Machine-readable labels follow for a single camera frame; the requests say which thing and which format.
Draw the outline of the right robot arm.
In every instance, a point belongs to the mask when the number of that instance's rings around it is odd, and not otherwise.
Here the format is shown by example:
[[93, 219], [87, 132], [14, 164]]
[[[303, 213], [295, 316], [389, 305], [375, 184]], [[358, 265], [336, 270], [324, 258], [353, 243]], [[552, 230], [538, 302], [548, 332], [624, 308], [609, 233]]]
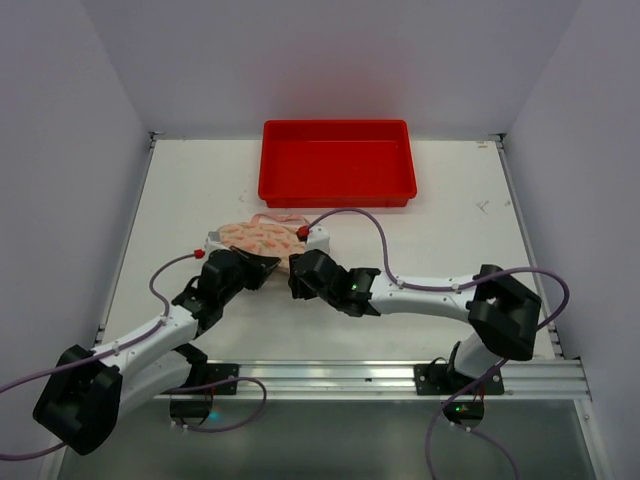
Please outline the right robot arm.
[[481, 377], [501, 360], [533, 358], [540, 297], [495, 265], [478, 274], [439, 279], [427, 290], [376, 268], [347, 270], [321, 250], [289, 257], [295, 299], [320, 298], [351, 317], [418, 314], [452, 319], [473, 329], [457, 342], [447, 362], [451, 379]]

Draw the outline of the floral mesh laundry bag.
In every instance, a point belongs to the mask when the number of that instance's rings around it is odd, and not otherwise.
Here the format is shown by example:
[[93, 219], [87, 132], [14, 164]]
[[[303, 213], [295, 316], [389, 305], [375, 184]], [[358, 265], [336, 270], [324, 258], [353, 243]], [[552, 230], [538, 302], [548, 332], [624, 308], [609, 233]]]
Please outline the floral mesh laundry bag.
[[209, 234], [209, 238], [215, 245], [277, 257], [280, 259], [277, 269], [288, 274], [289, 257], [305, 250], [305, 243], [298, 238], [297, 232], [308, 225], [309, 221], [298, 214], [258, 213], [249, 221], [218, 227]]

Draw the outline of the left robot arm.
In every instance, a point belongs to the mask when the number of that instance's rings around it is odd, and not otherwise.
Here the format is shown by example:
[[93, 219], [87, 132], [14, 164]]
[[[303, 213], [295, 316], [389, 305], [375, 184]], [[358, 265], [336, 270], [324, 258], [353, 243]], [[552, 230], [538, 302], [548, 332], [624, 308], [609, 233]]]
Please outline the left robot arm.
[[193, 392], [206, 378], [207, 355], [193, 340], [211, 329], [241, 291], [259, 289], [280, 264], [236, 247], [191, 253], [201, 271], [163, 309], [132, 332], [60, 356], [34, 420], [80, 455], [95, 451], [131, 410], [169, 392]]

